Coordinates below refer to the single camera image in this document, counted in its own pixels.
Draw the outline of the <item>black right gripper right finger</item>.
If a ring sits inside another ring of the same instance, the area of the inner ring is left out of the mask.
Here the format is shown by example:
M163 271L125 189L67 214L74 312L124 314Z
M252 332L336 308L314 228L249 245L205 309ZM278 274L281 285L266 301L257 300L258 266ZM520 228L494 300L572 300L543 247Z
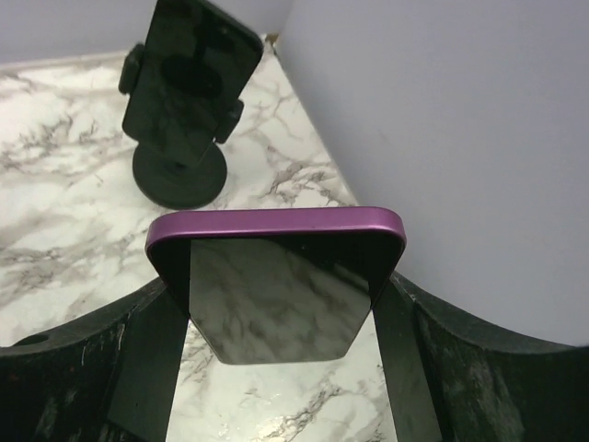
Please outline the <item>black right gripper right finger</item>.
M587 440L587 347L495 326L398 273L375 329L399 441Z

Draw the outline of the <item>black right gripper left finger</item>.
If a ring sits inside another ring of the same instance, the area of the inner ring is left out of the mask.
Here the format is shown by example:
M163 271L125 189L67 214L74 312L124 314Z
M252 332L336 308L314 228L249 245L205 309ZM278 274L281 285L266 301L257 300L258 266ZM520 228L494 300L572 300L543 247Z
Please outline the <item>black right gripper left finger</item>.
M2 348L2 440L165 440L188 323L156 279Z

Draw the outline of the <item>purple phone with dark screen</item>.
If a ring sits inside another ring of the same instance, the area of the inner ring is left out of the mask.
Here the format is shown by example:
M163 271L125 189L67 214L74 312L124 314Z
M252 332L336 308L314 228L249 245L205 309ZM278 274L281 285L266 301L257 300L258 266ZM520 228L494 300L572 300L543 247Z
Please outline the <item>purple phone with dark screen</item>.
M145 252L217 358L244 366L344 357L406 242L379 207L180 211Z

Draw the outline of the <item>black clamp stand far right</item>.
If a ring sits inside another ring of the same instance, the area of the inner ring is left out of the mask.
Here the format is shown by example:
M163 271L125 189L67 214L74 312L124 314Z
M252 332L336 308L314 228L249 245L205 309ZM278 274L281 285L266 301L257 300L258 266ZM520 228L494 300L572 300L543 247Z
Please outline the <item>black clamp stand far right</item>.
M227 164L220 145L235 130L245 105L236 99L211 131L177 107L166 108L167 83L157 79L148 87L146 49L136 44L126 55L119 91L129 97L122 120L123 132L137 142L133 178L139 190L155 204L191 209L212 202L225 186Z

